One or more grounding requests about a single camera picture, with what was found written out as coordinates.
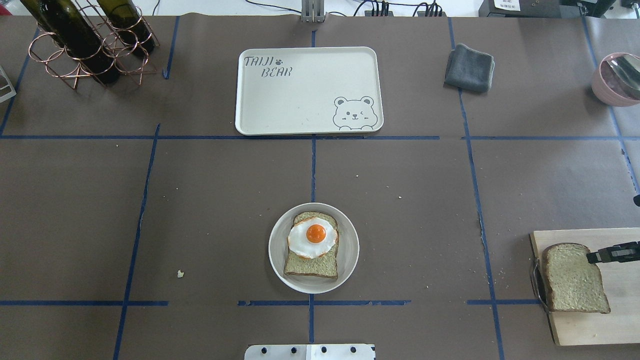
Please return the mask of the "bread slice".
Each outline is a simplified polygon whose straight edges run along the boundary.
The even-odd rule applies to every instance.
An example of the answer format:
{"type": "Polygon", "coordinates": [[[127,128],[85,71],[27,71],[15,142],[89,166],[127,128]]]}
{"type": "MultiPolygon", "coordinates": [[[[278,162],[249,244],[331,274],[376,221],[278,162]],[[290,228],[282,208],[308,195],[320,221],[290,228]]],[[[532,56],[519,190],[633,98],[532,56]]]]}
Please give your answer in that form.
{"type": "Polygon", "coordinates": [[[590,249],[579,243],[552,244],[542,253],[550,312],[611,312],[601,270],[589,263],[589,253],[590,249]]]}
{"type": "Polygon", "coordinates": [[[318,217],[329,221],[329,223],[338,230],[338,242],[328,253],[325,253],[323,256],[315,259],[305,259],[297,256],[288,248],[284,274],[289,276],[311,276],[336,280],[336,278],[338,278],[338,248],[340,240],[338,221],[329,214],[311,210],[296,215],[292,227],[296,223],[312,217],[318,217]]]}

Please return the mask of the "white round plate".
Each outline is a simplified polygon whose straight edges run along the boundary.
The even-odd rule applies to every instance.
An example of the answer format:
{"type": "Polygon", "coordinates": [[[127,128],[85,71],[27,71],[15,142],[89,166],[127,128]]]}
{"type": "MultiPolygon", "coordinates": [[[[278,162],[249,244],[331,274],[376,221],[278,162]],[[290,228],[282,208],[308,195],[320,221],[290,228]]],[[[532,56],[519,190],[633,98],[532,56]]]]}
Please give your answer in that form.
{"type": "Polygon", "coordinates": [[[320,202],[302,203],[285,212],[272,228],[267,249],[275,274],[291,289],[307,294],[322,294],[340,287],[352,275],[360,254],[359,237],[352,221],[340,209],[320,202]],[[295,216],[306,211],[320,212],[337,221],[339,241],[337,244],[336,279],[285,274],[285,264],[288,257],[286,235],[294,225],[295,216]]]}

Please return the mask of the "fried egg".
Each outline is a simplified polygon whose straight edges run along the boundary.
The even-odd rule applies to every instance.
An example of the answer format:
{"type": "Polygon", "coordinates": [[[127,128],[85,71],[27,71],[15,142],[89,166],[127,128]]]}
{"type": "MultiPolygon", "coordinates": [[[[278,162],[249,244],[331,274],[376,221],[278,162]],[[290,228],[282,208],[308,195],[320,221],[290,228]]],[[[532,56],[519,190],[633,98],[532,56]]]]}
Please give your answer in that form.
{"type": "Polygon", "coordinates": [[[338,243],[338,239],[338,230],[317,216],[295,223],[286,238],[288,249],[304,259],[325,255],[338,243]]]}

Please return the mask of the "white bear tray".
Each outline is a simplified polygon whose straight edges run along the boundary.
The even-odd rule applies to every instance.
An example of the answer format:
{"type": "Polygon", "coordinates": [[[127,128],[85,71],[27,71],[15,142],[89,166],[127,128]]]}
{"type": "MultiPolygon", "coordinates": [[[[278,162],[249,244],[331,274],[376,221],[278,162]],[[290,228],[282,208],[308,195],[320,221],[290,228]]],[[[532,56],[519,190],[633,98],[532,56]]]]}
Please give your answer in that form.
{"type": "Polygon", "coordinates": [[[372,48],[249,48],[237,70],[235,129],[245,136],[372,133],[384,125],[372,48]]]}

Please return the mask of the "wooden cutting board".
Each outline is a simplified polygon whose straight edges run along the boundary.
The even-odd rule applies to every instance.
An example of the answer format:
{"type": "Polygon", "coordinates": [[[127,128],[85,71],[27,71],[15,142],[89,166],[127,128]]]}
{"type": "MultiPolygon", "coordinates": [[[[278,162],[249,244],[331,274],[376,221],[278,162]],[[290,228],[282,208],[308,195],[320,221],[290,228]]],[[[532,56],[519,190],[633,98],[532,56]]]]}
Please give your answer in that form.
{"type": "MultiPolygon", "coordinates": [[[[538,230],[530,234],[534,256],[543,259],[546,248],[560,243],[577,243],[590,251],[639,240],[633,228],[583,228],[538,230]]],[[[603,289],[611,312],[560,312],[549,314],[551,332],[558,346],[636,344],[640,339],[640,265],[634,262],[599,263],[603,289]]]]}

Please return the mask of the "pink bowl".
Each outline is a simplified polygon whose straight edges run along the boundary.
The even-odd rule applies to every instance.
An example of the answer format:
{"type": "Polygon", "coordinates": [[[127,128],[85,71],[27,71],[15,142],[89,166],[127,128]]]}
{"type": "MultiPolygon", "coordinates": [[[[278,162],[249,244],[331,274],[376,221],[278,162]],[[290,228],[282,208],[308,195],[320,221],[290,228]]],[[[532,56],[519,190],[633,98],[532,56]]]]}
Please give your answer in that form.
{"type": "Polygon", "coordinates": [[[626,52],[615,52],[604,57],[592,76],[591,89],[599,100],[613,107],[631,107],[639,104],[639,100],[628,97],[618,86],[614,78],[614,73],[608,66],[606,60],[613,57],[629,54],[626,52]]]}

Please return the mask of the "metal scoop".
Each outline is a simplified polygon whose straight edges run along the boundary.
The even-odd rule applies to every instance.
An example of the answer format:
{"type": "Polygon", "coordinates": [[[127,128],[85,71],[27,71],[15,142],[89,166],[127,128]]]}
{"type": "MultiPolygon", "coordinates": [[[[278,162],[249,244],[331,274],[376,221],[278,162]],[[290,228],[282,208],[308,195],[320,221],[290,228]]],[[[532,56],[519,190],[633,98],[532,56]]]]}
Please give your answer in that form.
{"type": "Polygon", "coordinates": [[[629,98],[640,98],[640,60],[632,54],[617,55],[606,60],[618,87],[629,98]]]}

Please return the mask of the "grey folded cloth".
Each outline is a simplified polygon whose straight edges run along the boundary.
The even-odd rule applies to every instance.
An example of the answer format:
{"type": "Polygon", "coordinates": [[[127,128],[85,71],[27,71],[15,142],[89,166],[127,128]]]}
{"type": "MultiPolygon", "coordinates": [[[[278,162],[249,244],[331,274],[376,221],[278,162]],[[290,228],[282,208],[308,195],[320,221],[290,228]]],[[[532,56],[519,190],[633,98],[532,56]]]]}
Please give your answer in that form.
{"type": "Polygon", "coordinates": [[[448,56],[444,84],[487,93],[492,88],[494,68],[493,55],[457,43],[448,56]]]}

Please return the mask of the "dark wine bottle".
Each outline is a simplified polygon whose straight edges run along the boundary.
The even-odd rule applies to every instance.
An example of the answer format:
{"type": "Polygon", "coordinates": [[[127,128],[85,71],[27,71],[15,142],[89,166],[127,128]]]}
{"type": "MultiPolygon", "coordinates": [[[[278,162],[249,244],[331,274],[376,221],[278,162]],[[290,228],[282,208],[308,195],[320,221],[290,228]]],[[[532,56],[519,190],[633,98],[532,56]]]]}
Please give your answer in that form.
{"type": "Polygon", "coordinates": [[[106,54],[102,40],[71,0],[42,0],[39,11],[47,25],[65,45],[67,53],[79,59],[82,68],[101,84],[114,84],[121,73],[106,54]]]}
{"type": "Polygon", "coordinates": [[[99,6],[112,27],[119,29],[119,37],[126,45],[134,46],[139,58],[153,53],[153,35],[132,0],[99,0],[99,6]]]}

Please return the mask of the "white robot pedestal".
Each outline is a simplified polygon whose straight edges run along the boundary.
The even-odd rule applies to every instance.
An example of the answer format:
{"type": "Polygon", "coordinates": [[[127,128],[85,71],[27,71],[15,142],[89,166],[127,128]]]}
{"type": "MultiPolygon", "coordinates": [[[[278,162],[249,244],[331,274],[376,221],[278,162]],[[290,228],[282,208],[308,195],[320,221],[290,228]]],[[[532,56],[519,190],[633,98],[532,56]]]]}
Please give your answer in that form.
{"type": "Polygon", "coordinates": [[[374,344],[255,344],[245,360],[375,360],[374,344]]]}

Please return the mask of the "aluminium frame post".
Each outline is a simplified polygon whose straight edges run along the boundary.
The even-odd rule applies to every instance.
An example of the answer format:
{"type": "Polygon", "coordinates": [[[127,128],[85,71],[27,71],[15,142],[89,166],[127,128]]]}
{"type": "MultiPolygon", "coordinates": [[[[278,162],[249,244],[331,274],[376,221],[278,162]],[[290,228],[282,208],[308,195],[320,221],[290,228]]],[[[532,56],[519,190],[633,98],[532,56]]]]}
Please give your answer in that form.
{"type": "Polygon", "coordinates": [[[302,0],[301,21],[304,23],[323,23],[326,20],[324,0],[302,0]]]}

